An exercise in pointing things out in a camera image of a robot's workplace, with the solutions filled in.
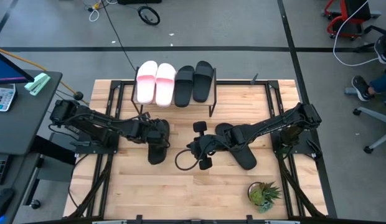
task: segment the wooden table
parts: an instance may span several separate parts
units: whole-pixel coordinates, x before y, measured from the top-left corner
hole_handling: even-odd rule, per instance
[[[111,80],[96,80],[90,107],[105,112]],[[281,98],[286,110],[299,101],[294,80],[279,80]],[[121,119],[136,116],[131,99],[132,86],[124,91]],[[208,134],[215,133],[215,126],[222,122],[232,124],[257,123],[270,117],[265,88],[253,85],[218,85],[217,107],[209,118],[206,106],[187,108],[159,108],[146,105],[152,118],[169,121],[171,134],[166,160],[152,166],[147,159],[147,145],[134,144],[120,138],[120,150],[114,156],[110,186],[106,204],[106,219],[254,219],[287,218],[285,201],[276,200],[275,206],[259,214],[247,198],[247,188],[252,182],[272,182],[281,188],[280,170],[273,154],[270,135],[261,136],[250,144],[258,164],[252,170],[243,170],[229,152],[217,152],[212,156],[214,166],[200,170],[198,166],[190,171],[178,170],[174,164],[175,155],[186,148],[197,133],[192,124],[206,121]],[[75,168],[70,187],[75,201],[80,203],[91,188],[96,155],[89,155]],[[315,162],[304,155],[294,155],[299,183],[313,204],[327,213],[322,188]],[[179,158],[179,164],[189,167],[195,162],[193,155],[186,153]],[[98,212],[101,190],[95,200],[94,214]],[[294,214],[298,215],[295,196],[290,188]],[[64,210],[68,215],[75,210],[70,198]]]

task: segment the sneaker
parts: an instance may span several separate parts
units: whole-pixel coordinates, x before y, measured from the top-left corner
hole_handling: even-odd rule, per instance
[[[369,101],[371,99],[371,95],[367,93],[367,89],[369,88],[366,81],[360,75],[355,76],[352,79],[352,86],[356,89],[357,96],[362,101]]]

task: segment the black slide sandal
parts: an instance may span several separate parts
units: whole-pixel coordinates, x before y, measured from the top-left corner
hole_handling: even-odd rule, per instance
[[[169,139],[169,123],[166,120],[161,120],[156,124],[157,128],[166,133],[165,138]],[[168,147],[149,144],[148,161],[151,165],[162,163],[167,156]]]
[[[224,131],[232,127],[233,125],[231,124],[220,123],[215,127],[215,133],[217,135],[223,136]],[[235,158],[237,163],[245,170],[250,170],[257,165],[257,159],[255,158],[249,146],[244,147],[244,149],[240,151],[229,151],[229,152]]]
[[[194,68],[190,65],[183,66],[175,76],[174,102],[177,107],[189,105],[193,90]]]
[[[210,93],[214,69],[210,63],[200,61],[195,67],[193,100],[203,103]]]

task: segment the mouse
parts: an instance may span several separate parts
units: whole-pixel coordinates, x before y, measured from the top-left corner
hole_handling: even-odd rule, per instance
[[[0,191],[0,218],[6,213],[8,206],[11,204],[13,196],[13,189],[2,189]]]

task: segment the succulent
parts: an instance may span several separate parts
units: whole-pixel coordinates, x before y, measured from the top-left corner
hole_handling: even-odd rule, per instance
[[[248,189],[248,198],[259,206],[258,211],[264,213],[272,208],[275,199],[279,199],[281,191],[278,187],[272,187],[272,183],[255,182]]]

